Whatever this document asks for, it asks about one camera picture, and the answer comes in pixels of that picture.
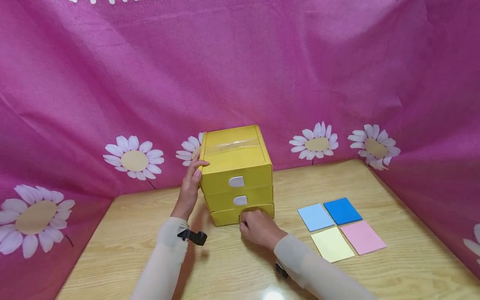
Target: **sleeve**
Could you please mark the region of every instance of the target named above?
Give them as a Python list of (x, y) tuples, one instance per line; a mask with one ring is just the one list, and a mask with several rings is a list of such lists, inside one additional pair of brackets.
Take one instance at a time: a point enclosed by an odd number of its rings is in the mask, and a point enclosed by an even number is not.
[(188, 241), (177, 235), (187, 228), (187, 221), (175, 217), (170, 217), (162, 225), (153, 253), (133, 291), (132, 300), (172, 298), (188, 248)]
[(278, 242), (274, 253), (288, 275), (319, 299), (376, 299), (353, 278), (291, 234)]

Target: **drawer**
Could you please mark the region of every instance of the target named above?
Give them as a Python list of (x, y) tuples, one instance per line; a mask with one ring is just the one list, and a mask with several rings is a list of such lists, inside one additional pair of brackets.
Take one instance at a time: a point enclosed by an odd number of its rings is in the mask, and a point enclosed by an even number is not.
[(271, 186), (272, 165), (228, 170), (219, 173), (202, 174), (200, 186), (204, 194), (220, 194), (239, 191), (241, 188)]
[(273, 203), (221, 210), (217, 212), (212, 212), (211, 216), (213, 222), (215, 223), (215, 226), (238, 224), (240, 223), (240, 214), (242, 213), (242, 211), (254, 210), (258, 208), (263, 209), (271, 218), (275, 216), (275, 209)]
[(231, 192), (221, 194), (204, 194), (204, 197), (210, 211), (247, 207), (272, 203), (273, 187), (270, 185), (253, 189), (235, 188)]

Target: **hand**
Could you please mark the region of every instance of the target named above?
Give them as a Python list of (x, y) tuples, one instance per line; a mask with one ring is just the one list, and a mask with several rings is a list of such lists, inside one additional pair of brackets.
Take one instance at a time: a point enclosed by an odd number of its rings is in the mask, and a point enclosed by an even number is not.
[(198, 157), (200, 157), (200, 151), (197, 152), (188, 166), (187, 175), (183, 178), (183, 183), (180, 188), (177, 204), (175, 204), (175, 208), (170, 216), (188, 221), (188, 218), (192, 214), (195, 203), (197, 203), (198, 185), (200, 178), (202, 178), (202, 172), (197, 168), (210, 164), (204, 160), (198, 160)]
[(240, 220), (241, 234), (247, 240), (271, 251), (287, 235), (286, 232), (278, 228), (266, 212), (260, 209), (241, 213)]

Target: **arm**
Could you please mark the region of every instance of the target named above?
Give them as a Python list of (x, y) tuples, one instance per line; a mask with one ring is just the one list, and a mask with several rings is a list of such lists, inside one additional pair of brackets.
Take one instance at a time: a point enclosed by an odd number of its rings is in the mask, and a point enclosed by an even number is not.
[(133, 291), (132, 300), (172, 298), (188, 248), (188, 241), (182, 240), (177, 235), (188, 228), (188, 218), (197, 202), (198, 184), (202, 177), (202, 173), (197, 168), (209, 164), (198, 160), (199, 155), (200, 151), (188, 167), (177, 204), (170, 218), (158, 231), (156, 246)]
[(299, 239), (278, 228), (265, 212), (243, 212), (240, 232), (246, 239), (272, 250), (288, 275), (319, 299), (376, 299)]

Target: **yellow card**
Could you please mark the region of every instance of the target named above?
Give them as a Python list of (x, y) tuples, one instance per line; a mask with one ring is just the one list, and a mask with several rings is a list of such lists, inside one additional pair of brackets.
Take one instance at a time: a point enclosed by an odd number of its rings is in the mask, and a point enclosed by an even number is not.
[(322, 257), (331, 263), (355, 256), (338, 227), (312, 234), (311, 237)]

